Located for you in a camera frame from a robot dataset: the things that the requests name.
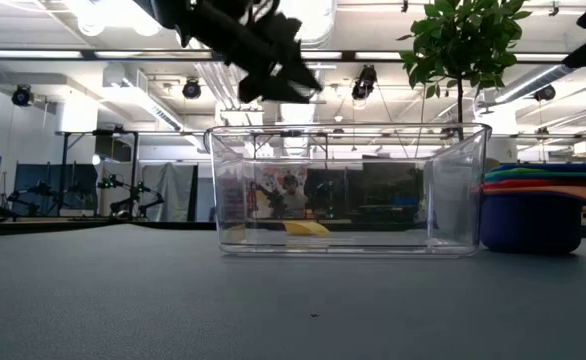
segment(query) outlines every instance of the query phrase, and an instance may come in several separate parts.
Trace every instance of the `gray tabletop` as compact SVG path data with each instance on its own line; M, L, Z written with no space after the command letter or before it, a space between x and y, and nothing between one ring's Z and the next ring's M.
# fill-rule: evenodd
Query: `gray tabletop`
M133 225L4 236L0 359L586 359L586 240L371 260Z

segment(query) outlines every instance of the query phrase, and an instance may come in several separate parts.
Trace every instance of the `yellow object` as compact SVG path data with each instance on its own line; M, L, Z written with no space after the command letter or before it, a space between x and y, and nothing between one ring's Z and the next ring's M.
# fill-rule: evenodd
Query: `yellow object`
M314 221L284 221L284 227L289 235L328 236L329 229Z

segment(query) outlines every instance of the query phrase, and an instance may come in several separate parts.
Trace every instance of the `clear plastic container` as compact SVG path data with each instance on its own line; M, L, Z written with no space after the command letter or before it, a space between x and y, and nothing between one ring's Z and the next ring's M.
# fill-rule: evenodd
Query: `clear plastic container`
M490 133L482 124L211 129L220 248L472 254Z

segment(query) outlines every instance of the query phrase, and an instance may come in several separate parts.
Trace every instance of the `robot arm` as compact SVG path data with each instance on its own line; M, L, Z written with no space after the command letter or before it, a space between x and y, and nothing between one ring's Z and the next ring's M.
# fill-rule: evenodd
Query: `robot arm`
M182 47L195 38L248 75L238 87L239 98L308 103L310 96L296 86L322 90L301 58L295 35L297 19L276 13L279 0L134 0L160 25L175 30ZM271 8L254 19L253 6Z

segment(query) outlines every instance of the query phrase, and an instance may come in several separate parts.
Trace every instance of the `white ceiling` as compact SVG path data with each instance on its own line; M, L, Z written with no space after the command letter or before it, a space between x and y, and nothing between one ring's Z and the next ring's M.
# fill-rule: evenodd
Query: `white ceiling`
M413 21L423 17L418 10L421 5L411 5L408 13L399 11L399 1L384 0L339 0L336 23L332 37L326 49L334 50L400 50L410 48L410 41L397 42L395 39L409 33ZM551 1L528 1L527 6L541 13L521 21L523 38L518 42L515 51L529 52L561 52L575 49L586 41L586 31L575 25L576 15L563 15L562 9L586 9L586 0L558 1L560 15L549 17L544 15ZM172 31L161 30L151 37L140 36L132 29L107 28L96 37L86 37L77 31L77 20L72 14L41 12L39 7L28 1L12 2L23 8L40 12L29 12L0 3L0 47L51 47L81 48L96 47L110 49L177 49L179 45ZM49 9L64 9L56 2L43 2ZM0 62L0 69L13 73L60 73L74 79L96 94L107 98L102 89L102 70L106 66L100 62ZM203 87L202 96L197 100L186 100L181 88L186 78L197 77L198 73L191 63L126 63L129 72L141 69L153 86L152 91L175 113L185 116L191 127L206 128L214 125L216 99ZM345 122L420 122L431 121L443 110L455 102L455 92L441 99L428 99L424 103L422 114L421 89L412 90L408 87L408 78L401 64L376 64L379 88L369 97L363 110L354 110L348 94L353 79L359 74L361 64L338 64L334 69L326 70L326 89L321 99L316 118L320 121L333 121L335 115L344 117ZM535 69L534 65L516 65L506 71L504 82L509 83L527 72ZM328 86L337 84L343 96ZM517 111L518 124L523 130L532 130L548 121L567 117L586 109L586 91L576 96L567 96L586 87L586 69L556 81L557 96L550 103L540 104L521 100ZM472 99L465 100L471 104ZM135 104L114 102L123 111L130 114L133 120L127 124L129 128L148 130L155 126L154 118L142 111ZM264 104L265 122L275 121L277 107ZM586 129L586 120L574 124L564 131L575 132Z

